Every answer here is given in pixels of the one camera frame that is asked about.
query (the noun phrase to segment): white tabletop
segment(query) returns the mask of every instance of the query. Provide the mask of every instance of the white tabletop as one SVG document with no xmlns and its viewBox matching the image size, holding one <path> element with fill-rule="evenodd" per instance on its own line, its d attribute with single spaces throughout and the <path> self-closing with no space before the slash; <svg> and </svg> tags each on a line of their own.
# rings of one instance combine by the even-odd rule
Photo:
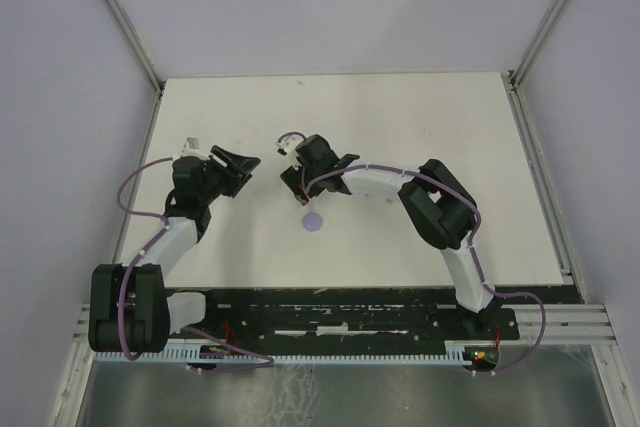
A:
<svg viewBox="0 0 640 427">
<path fill-rule="evenodd" d="M 561 284 L 560 270 L 498 73 L 227 77 L 169 80 L 147 161 L 177 154 L 187 137 L 262 159 L 235 199 L 211 205 L 201 242 L 176 265 L 171 287 L 448 286 L 439 252 L 399 203 L 323 193 L 300 206 L 279 178 L 275 139 L 325 137 L 338 156 L 397 166 L 442 160 L 483 214 L 478 251 L 496 285 Z M 142 175 L 135 209 L 162 212 L 169 163 Z M 306 212 L 324 218 L 302 227 Z M 132 219 L 124 245 L 140 247 L 155 221 Z"/>
</svg>

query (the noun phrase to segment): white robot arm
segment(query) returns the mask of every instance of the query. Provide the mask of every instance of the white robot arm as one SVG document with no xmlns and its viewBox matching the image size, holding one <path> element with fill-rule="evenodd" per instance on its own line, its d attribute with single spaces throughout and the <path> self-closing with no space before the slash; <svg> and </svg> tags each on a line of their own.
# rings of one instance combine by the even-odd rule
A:
<svg viewBox="0 0 640 427">
<path fill-rule="evenodd" d="M 258 158 L 217 146 L 205 154 L 198 150 L 197 139 L 187 139 L 172 165 L 174 189 L 165 201 L 163 220 L 143 244 L 146 250 L 142 247 L 117 264 L 94 270 L 89 309 L 89 344 L 94 351 L 121 351 L 124 333 L 131 351 L 159 352 L 171 332 L 205 318 L 204 294 L 177 292 L 167 297 L 164 279 L 204 235 L 211 220 L 209 205 L 220 195 L 235 197 L 259 163 Z M 131 276 L 124 282 L 129 268 Z M 119 325 L 123 288 L 124 325 Z"/>
<path fill-rule="evenodd" d="M 475 205 L 473 198 L 442 162 L 429 160 L 421 167 L 405 169 L 363 162 L 353 166 L 351 164 L 358 156 L 347 154 L 338 158 L 319 135 L 282 139 L 278 143 L 278 152 L 293 159 L 281 179 L 302 204 L 324 190 L 349 195 L 377 195 L 401 202 L 423 240 L 442 253 L 453 279 L 459 306 L 471 315 L 481 316 L 492 302 L 495 304 L 494 296 L 484 287 L 486 285 L 493 290 L 493 285 L 480 278 L 468 248 L 468 236 L 475 225 L 471 210 L 446 192 L 406 174 L 421 173 Z"/>
</svg>

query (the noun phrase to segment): white wall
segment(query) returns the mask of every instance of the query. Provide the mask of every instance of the white wall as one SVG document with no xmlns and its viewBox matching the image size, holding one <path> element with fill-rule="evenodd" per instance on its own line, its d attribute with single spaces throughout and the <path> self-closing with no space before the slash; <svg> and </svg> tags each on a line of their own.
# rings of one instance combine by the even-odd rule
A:
<svg viewBox="0 0 640 427">
<path fill-rule="evenodd" d="M 640 0 L 573 0 L 524 92 L 588 291 L 640 387 Z"/>
<path fill-rule="evenodd" d="M 45 425 L 153 93 L 100 0 L 0 0 L 0 425 Z"/>
<path fill-rule="evenodd" d="M 121 0 L 164 79 L 514 69 L 551 0 Z"/>
</svg>

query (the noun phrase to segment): purple cable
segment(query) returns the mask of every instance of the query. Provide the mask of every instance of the purple cable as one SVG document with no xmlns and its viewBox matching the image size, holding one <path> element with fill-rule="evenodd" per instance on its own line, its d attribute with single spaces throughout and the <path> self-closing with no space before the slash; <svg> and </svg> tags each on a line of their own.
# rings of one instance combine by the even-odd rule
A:
<svg viewBox="0 0 640 427">
<path fill-rule="evenodd" d="M 120 199 L 120 197 L 122 196 L 122 192 L 124 191 L 127 184 L 131 182 L 131 179 L 135 178 L 140 172 L 142 172 L 146 168 L 151 167 L 153 165 L 160 164 L 162 162 L 171 162 L 172 160 L 173 160 L 173 157 L 164 157 L 162 159 L 149 162 L 148 164 L 144 164 L 143 166 L 131 172 L 131 174 L 129 174 L 129 176 L 124 180 L 124 182 L 122 182 L 122 185 L 120 185 L 120 187 L 118 188 L 118 193 L 116 194 L 116 202 L 118 203 L 118 207 L 120 207 L 120 209 L 122 209 L 125 213 L 129 215 L 137 215 L 139 217 L 153 217 L 156 219 L 160 219 L 165 226 L 169 225 L 169 221 L 163 215 L 155 214 L 153 212 L 138 212 L 136 210 L 129 209 L 126 205 L 122 203 L 122 200 Z M 166 229 L 160 229 L 158 233 L 153 237 L 151 237 L 151 239 L 144 245 L 144 247 L 142 247 L 142 251 L 146 252 L 151 247 L 153 247 L 153 245 L 156 242 L 158 242 L 158 240 L 160 240 L 160 238 L 164 235 L 165 232 L 166 232 Z M 127 270 L 124 271 L 124 275 L 122 277 L 122 285 L 120 286 L 120 294 L 118 295 L 118 337 L 120 339 L 120 348 L 122 349 L 122 353 L 124 354 L 125 358 L 131 361 L 137 360 L 138 357 L 140 357 L 140 352 L 138 352 L 137 354 L 132 354 L 131 351 L 129 350 L 129 345 L 127 344 L 127 333 L 124 325 L 124 302 L 127 296 L 127 285 L 129 285 L 129 279 L 133 272 L 133 268 L 138 262 L 140 262 L 140 259 L 142 259 L 143 255 L 140 255 L 140 252 L 138 252 L 133 258 L 133 260 L 131 261 L 131 263 L 129 264 L 129 266 L 127 267 Z"/>
<path fill-rule="evenodd" d="M 304 135 L 302 132 L 297 132 L 295 130 L 292 130 L 291 132 L 286 132 L 286 133 L 282 134 L 280 137 L 278 137 L 278 140 L 276 142 L 279 144 L 280 142 L 282 142 L 287 137 L 291 137 L 293 135 L 297 135 L 298 137 L 302 137 L 302 140 L 305 140 L 307 138 L 307 136 Z"/>
<path fill-rule="evenodd" d="M 262 359 L 265 361 L 259 364 L 236 365 L 234 367 L 226 367 L 224 369 L 214 369 L 214 370 L 208 370 L 208 371 L 202 371 L 202 372 L 207 372 L 211 374 L 223 374 L 225 372 L 238 372 L 240 370 L 263 369 L 265 367 L 271 367 L 275 363 L 275 359 L 273 357 L 269 357 L 268 355 L 258 354 L 256 352 L 251 352 L 249 350 L 236 347 L 235 345 L 228 344 L 224 340 L 220 340 L 211 334 L 207 334 L 206 332 L 200 329 L 196 329 L 195 327 L 184 327 L 182 331 L 190 332 L 192 334 L 199 335 L 200 337 L 204 337 L 205 339 L 209 339 L 210 341 L 215 342 L 216 344 L 221 345 L 226 349 L 232 350 L 240 355 L 246 355 L 247 357 L 254 357 L 256 359 Z M 189 370 L 198 372 L 198 370 L 194 369 L 193 367 L 189 367 Z"/>
<path fill-rule="evenodd" d="M 544 308 L 544 304 L 542 303 L 542 300 L 540 300 L 540 298 L 537 295 L 532 294 L 531 292 L 513 292 L 513 293 L 510 293 L 510 294 L 505 294 L 505 293 L 501 293 L 501 292 L 496 292 L 494 289 L 492 289 L 491 287 L 489 287 L 486 284 L 486 280 L 487 279 L 486 279 L 486 277 L 484 275 L 484 271 L 482 270 L 482 265 L 480 264 L 480 259 L 478 258 L 478 254 L 476 252 L 476 248 L 473 245 L 473 239 L 476 236 L 476 234 L 478 233 L 478 229 L 480 228 L 480 224 L 482 223 L 482 217 L 480 215 L 480 211 L 478 210 L 478 208 L 475 205 L 473 205 L 472 202 L 467 200 L 463 195 L 461 195 L 460 193 L 456 192 L 452 188 L 444 185 L 443 183 L 438 182 L 437 180 L 432 179 L 431 177 L 428 177 L 428 176 L 426 176 L 426 175 L 424 175 L 424 174 L 422 174 L 420 172 L 416 172 L 416 171 L 412 171 L 412 170 L 403 170 L 403 169 L 399 169 L 397 167 L 390 167 L 390 166 L 387 166 L 387 165 L 376 165 L 376 164 L 352 165 L 352 166 L 346 167 L 344 169 L 338 169 L 338 170 L 334 170 L 333 172 L 329 172 L 327 174 L 319 175 L 315 179 L 311 180 L 306 185 L 306 187 L 303 186 L 303 189 L 306 192 L 309 192 L 309 189 L 314 184 L 317 184 L 318 182 L 321 182 L 321 181 L 323 181 L 325 179 L 328 179 L 329 177 L 333 177 L 335 175 L 346 174 L 347 172 L 353 172 L 355 170 L 366 170 L 366 169 L 382 170 L 384 172 L 392 172 L 394 174 L 409 175 L 411 177 L 416 177 L 416 178 L 418 178 L 420 180 L 424 180 L 425 182 L 437 187 L 441 191 L 451 195 L 454 199 L 459 200 L 465 206 L 467 206 L 469 208 L 469 210 L 471 210 L 471 212 L 473 213 L 473 215 L 476 218 L 476 225 L 473 227 L 473 229 L 471 229 L 471 233 L 469 234 L 468 246 L 469 246 L 469 251 L 471 252 L 471 257 L 473 258 L 473 263 L 475 264 L 476 270 L 478 271 L 478 277 L 480 277 L 480 283 L 482 284 L 482 286 L 484 287 L 484 289 L 487 292 L 489 292 L 491 295 L 493 295 L 495 297 L 499 297 L 501 299 L 512 299 L 512 298 L 515 298 L 515 297 L 528 297 L 528 298 L 532 299 L 540 307 L 540 315 L 542 317 L 542 319 L 541 319 L 542 322 L 541 322 L 541 326 L 540 326 L 540 333 L 538 334 L 538 338 L 536 339 L 535 343 L 533 344 L 533 347 L 531 347 L 529 352 L 527 352 L 524 357 L 522 357 L 520 360 L 514 362 L 513 364 L 510 364 L 510 365 L 508 365 L 506 367 L 503 367 L 501 369 L 497 369 L 497 370 L 494 370 L 492 372 L 477 372 L 477 374 L 480 374 L 480 375 L 496 375 L 496 374 L 499 374 L 499 373 L 507 373 L 507 372 L 510 372 L 510 371 L 520 367 L 522 364 L 524 364 L 526 361 L 528 361 L 531 358 L 531 356 L 536 352 L 536 350 L 538 350 L 538 347 L 540 346 L 540 343 L 542 342 L 542 337 L 544 336 L 545 326 L 546 326 L 546 323 L 547 323 L 547 313 L 546 313 L 546 310 Z"/>
<path fill-rule="evenodd" d="M 122 185 L 120 185 L 120 187 L 118 188 L 118 193 L 116 194 L 116 202 L 118 203 L 118 207 L 120 207 L 125 213 L 129 214 L 129 215 L 137 215 L 139 217 L 153 217 L 156 219 L 160 219 L 165 226 L 169 225 L 169 220 L 161 214 L 155 214 L 153 212 L 139 212 L 136 210 L 131 210 L 128 207 L 126 207 L 121 200 L 122 197 L 122 192 L 124 191 L 125 187 L 127 186 L 127 184 L 129 182 L 131 182 L 131 179 L 135 178 L 140 172 L 142 172 L 143 170 L 145 170 L 148 167 L 151 167 L 153 165 L 156 164 L 160 164 L 162 162 L 170 162 L 173 160 L 173 157 L 164 157 L 162 159 L 158 159 L 158 160 L 154 160 L 153 162 L 149 162 L 148 164 L 145 164 L 141 167 L 139 167 L 138 169 L 136 169 L 135 171 L 133 171 L 131 174 L 129 174 L 129 176 L 124 180 L 124 182 L 122 183 Z M 153 247 L 153 245 L 158 242 L 158 240 L 160 240 L 160 238 L 165 234 L 165 232 L 167 231 L 167 229 L 160 229 L 156 235 L 154 235 L 143 247 L 142 247 L 142 251 L 143 252 L 147 252 L 151 247 Z M 122 352 L 124 353 L 125 358 L 127 358 L 128 360 L 134 361 L 137 360 L 141 353 L 138 352 L 137 354 L 133 354 L 130 350 L 129 350 L 129 345 L 127 344 L 127 335 L 126 335 L 126 331 L 125 331 L 125 324 L 124 324 L 124 303 L 125 303 L 125 297 L 127 294 L 127 285 L 129 284 L 129 279 L 131 278 L 131 273 L 133 272 L 134 267 L 136 266 L 136 264 L 140 261 L 140 259 L 142 259 L 144 254 L 140 254 L 140 252 L 138 252 L 136 254 L 136 256 L 133 258 L 133 260 L 131 261 L 131 263 L 129 264 L 129 266 L 127 267 L 127 270 L 125 270 L 124 272 L 124 276 L 122 277 L 122 285 L 120 286 L 120 294 L 118 295 L 118 337 L 120 340 L 120 348 L 122 349 Z M 185 332 L 192 332 L 194 334 L 200 335 L 202 337 L 205 337 L 209 340 L 212 340 L 213 342 L 222 345 L 223 347 L 226 347 L 227 349 L 233 350 L 234 352 L 238 352 L 239 354 L 242 355 L 247 355 L 250 357 L 257 357 L 259 359 L 263 359 L 266 360 L 266 362 L 263 362 L 261 364 L 251 364 L 251 365 L 243 365 L 243 366 L 238 366 L 238 367 L 231 367 L 231 368 L 227 368 L 227 369 L 223 369 L 219 372 L 230 372 L 230 371 L 238 371 L 238 370 L 248 370 L 248 369 L 259 369 L 262 367 L 269 367 L 271 365 L 273 365 L 273 363 L 275 362 L 275 360 L 272 357 L 268 357 L 266 355 L 262 355 L 262 354 L 256 354 L 254 352 L 249 352 L 248 350 L 244 350 L 244 349 L 240 349 L 239 347 L 235 347 L 233 345 L 229 345 L 226 342 L 216 339 L 215 337 L 207 334 L 206 332 L 203 332 L 201 330 L 195 329 L 193 327 L 184 327 L 182 329 Z"/>
</svg>

